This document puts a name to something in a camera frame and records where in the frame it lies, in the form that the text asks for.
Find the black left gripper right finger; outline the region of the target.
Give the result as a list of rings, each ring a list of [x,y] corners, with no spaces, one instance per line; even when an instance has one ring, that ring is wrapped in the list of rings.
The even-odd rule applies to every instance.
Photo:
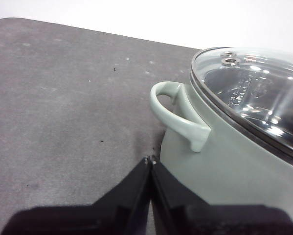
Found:
[[[293,235],[288,214],[264,205],[209,204],[151,157],[152,206],[160,235]]]

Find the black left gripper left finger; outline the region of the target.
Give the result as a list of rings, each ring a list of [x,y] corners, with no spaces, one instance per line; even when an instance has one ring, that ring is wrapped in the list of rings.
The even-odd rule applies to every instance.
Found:
[[[150,204],[151,163],[143,158],[91,205],[35,207],[15,213],[3,235],[143,235]]]

